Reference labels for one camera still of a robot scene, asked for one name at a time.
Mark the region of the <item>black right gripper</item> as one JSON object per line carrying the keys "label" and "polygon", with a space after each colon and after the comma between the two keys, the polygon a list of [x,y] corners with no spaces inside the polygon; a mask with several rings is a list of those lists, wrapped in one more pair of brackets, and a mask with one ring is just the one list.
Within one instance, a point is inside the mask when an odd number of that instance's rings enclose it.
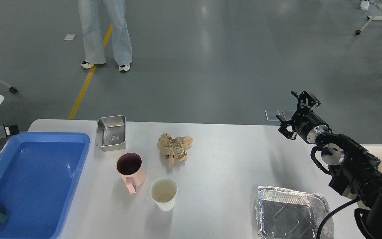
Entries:
{"label": "black right gripper", "polygon": [[297,133],[306,143],[314,144],[319,135],[330,131],[329,125],[313,113],[321,102],[308,91],[291,91],[291,94],[297,98],[297,110],[291,120],[285,120],[282,115],[276,115],[280,121],[278,131],[291,140],[296,139]]}

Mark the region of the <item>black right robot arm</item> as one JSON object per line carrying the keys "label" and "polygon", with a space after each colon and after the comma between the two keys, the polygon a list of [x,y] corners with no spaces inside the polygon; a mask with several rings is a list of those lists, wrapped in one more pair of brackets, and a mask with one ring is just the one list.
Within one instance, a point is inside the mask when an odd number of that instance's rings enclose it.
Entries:
{"label": "black right robot arm", "polygon": [[321,171],[332,177],[329,186],[350,199],[325,217],[316,238],[320,238],[324,225],[333,215],[360,201],[366,208],[355,209],[356,225],[365,238],[382,239],[382,172],[378,170],[381,160],[352,138],[333,133],[314,113],[320,101],[313,94],[291,93],[297,98],[297,109],[289,120],[277,115],[279,132],[291,140],[300,136],[313,145],[310,157]]}

